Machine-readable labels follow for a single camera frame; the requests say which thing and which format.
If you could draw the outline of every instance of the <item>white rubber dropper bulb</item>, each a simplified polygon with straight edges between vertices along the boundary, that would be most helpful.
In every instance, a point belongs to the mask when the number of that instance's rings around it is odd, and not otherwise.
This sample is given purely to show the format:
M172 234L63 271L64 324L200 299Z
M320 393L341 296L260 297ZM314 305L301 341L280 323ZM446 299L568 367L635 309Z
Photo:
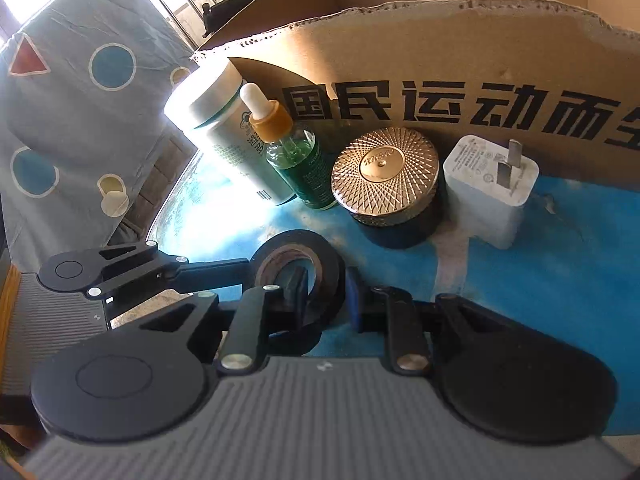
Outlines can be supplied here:
M273 104L265 97L255 83L247 83L240 89L240 98L244 101L255 121L260 121L273 111Z

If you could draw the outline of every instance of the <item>blue circle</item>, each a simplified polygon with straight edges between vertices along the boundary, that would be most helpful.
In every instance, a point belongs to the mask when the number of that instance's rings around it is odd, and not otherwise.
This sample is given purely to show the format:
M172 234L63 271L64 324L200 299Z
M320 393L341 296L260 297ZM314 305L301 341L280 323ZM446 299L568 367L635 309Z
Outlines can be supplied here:
M131 81L136 71L136 61L126 48L108 45L94 53L90 68L98 85L116 90Z
M15 154L11 171L16 184L32 196L44 195L58 182L55 166L29 149Z

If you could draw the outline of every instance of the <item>white bottle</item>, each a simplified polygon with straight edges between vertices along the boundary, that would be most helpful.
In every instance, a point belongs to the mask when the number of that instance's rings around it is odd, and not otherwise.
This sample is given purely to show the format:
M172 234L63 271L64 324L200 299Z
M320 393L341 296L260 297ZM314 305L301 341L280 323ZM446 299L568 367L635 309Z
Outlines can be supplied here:
M242 76L226 57L200 67L174 90L164 114L200 150L211 154L230 180L250 184L258 196L281 204L294 193L266 159L240 98Z
M507 148L469 135L458 141L442 167L451 219L498 249L513 243L540 173L535 161L521 153L522 146L512 166ZM499 165L507 167L505 175L498 175Z

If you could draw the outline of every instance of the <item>gold textured jar lid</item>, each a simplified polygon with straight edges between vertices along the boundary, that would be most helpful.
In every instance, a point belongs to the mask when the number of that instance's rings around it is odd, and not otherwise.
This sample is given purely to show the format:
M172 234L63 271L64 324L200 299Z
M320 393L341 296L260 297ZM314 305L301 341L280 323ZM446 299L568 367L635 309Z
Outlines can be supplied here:
M429 139L393 126L364 134L342 150L331 186L337 201L360 221L388 215L405 221L433 199L439 169Z

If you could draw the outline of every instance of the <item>cardboard box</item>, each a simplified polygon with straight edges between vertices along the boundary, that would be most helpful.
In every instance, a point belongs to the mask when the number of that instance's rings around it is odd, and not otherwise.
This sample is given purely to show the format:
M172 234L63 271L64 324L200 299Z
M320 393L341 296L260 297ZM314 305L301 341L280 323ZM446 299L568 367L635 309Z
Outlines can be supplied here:
M634 30L640 0L255 0L203 56L231 57L330 151L392 124L443 160L467 134L515 138L543 174L638 190Z

